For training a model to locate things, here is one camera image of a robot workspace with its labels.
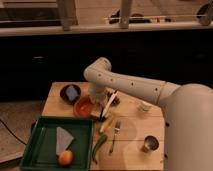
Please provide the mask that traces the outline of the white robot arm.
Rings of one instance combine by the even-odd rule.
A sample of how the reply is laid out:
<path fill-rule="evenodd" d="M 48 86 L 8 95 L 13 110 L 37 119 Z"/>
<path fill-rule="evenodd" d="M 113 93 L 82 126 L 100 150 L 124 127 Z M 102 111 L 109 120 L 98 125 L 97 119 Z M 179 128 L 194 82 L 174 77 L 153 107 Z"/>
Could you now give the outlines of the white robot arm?
<path fill-rule="evenodd" d="M 98 58 L 84 78 L 161 108 L 164 114 L 164 171 L 213 171 L 213 89 L 122 75 Z"/>

